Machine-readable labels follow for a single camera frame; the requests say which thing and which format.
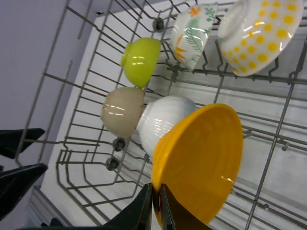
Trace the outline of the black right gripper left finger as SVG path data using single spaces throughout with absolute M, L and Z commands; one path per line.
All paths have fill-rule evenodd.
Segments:
M 97 230 L 151 230 L 152 184 L 145 184 L 134 200 Z

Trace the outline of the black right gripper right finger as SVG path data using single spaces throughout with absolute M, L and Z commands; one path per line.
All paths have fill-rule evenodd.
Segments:
M 176 200 L 166 184 L 160 189 L 160 211 L 163 230 L 211 230 Z

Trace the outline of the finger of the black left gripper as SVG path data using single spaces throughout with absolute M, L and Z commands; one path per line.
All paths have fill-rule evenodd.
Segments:
M 46 170 L 47 165 L 37 163 L 1 172 L 0 214 L 8 215 Z
M 0 154 L 14 159 L 22 138 L 23 129 L 0 131 Z M 30 128 L 25 134 L 25 139 L 38 140 L 45 131 L 41 128 Z

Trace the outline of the orange ribbed bowl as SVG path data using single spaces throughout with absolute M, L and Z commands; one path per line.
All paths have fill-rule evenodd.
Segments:
M 206 105 L 177 123 L 154 151 L 151 182 L 157 221 L 162 184 L 198 220 L 212 221 L 233 189 L 242 152 L 242 125 L 226 104 Z

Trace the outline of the white ribbed bowl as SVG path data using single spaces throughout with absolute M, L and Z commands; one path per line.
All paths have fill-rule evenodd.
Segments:
M 136 128 L 144 151 L 153 157 L 159 140 L 173 126 L 195 111 L 195 103 L 182 96 L 166 96 L 149 102 Z

